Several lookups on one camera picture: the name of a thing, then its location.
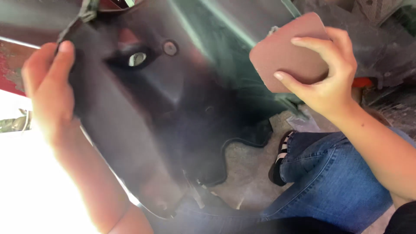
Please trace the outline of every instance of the fingernail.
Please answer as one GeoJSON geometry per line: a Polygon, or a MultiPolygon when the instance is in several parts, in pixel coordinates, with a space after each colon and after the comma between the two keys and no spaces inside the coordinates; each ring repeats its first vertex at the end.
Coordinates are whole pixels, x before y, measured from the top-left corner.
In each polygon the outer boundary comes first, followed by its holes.
{"type": "Polygon", "coordinates": [[[296,42],[296,41],[300,41],[300,40],[302,40],[302,38],[300,38],[300,37],[294,37],[294,38],[291,39],[292,42],[296,42]]]}
{"type": "Polygon", "coordinates": [[[64,41],[59,45],[59,52],[72,52],[74,50],[74,46],[70,41],[64,41]]]}
{"type": "Polygon", "coordinates": [[[278,79],[278,80],[282,80],[284,78],[283,74],[281,72],[275,72],[274,76],[278,79]]]}

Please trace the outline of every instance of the mounting hole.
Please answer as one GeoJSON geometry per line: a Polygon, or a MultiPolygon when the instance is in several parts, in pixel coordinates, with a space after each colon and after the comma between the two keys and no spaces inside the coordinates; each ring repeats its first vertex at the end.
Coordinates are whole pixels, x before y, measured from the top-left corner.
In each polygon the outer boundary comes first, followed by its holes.
{"type": "Polygon", "coordinates": [[[146,54],[145,53],[142,53],[142,52],[135,53],[134,55],[130,56],[130,58],[129,58],[129,66],[130,67],[139,66],[145,60],[146,60],[146,54]]]}

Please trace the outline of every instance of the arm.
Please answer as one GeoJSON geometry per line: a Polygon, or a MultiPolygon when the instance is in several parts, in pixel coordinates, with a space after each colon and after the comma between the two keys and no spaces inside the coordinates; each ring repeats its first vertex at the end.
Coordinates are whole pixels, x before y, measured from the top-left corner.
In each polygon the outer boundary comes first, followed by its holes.
{"type": "Polygon", "coordinates": [[[142,211],[132,204],[104,159],[73,118],[74,96],[68,74],[74,47],[64,42],[36,51],[23,67],[34,117],[57,161],[76,184],[89,216],[101,233],[153,233],[142,211]]]}
{"type": "Polygon", "coordinates": [[[332,41],[293,38],[292,43],[316,51],[329,65],[328,77],[304,85],[276,72],[290,91],[336,125],[361,154],[378,181],[390,191],[396,208],[416,200],[416,149],[367,114],[351,97],[357,63],[347,32],[327,27],[332,41]]]}

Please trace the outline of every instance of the sandpaper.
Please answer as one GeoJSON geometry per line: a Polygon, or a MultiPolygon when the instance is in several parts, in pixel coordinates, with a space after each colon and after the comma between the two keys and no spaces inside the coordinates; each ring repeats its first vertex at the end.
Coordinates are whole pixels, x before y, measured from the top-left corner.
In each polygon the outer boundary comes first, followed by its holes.
{"type": "Polygon", "coordinates": [[[328,64],[310,49],[293,45],[293,37],[329,40],[319,16],[307,13],[296,18],[259,42],[250,52],[250,60],[266,87],[273,93],[290,92],[273,74],[283,71],[303,84],[314,84],[326,78],[328,64]]]}

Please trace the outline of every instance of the concrete floor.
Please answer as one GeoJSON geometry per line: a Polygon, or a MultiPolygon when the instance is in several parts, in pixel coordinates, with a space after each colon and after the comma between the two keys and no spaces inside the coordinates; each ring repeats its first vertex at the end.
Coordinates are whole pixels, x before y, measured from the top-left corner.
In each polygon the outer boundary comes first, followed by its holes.
{"type": "MultiPolygon", "coordinates": [[[[338,131],[331,122],[320,114],[306,106],[303,109],[308,109],[322,132],[338,131]]],[[[229,145],[225,152],[228,178],[224,183],[210,188],[211,193],[221,197],[232,208],[255,211],[268,207],[281,195],[291,184],[284,187],[273,184],[268,178],[268,172],[275,161],[280,139],[285,132],[292,129],[286,122],[286,119],[292,115],[286,111],[270,119],[274,133],[267,146],[262,149],[241,143],[229,145]]],[[[384,233],[394,211],[394,207],[391,207],[363,233],[384,233]]]]}

